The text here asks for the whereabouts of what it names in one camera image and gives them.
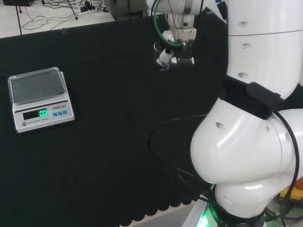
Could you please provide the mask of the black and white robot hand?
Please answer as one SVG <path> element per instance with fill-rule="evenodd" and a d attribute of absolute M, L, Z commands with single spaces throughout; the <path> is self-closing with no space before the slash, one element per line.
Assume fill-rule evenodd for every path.
<path fill-rule="evenodd" d="M 160 42 L 154 44 L 155 62 L 162 69 L 171 66 L 195 64 L 193 57 L 194 40 L 197 30 L 194 27 L 165 30 L 160 35 Z"/>

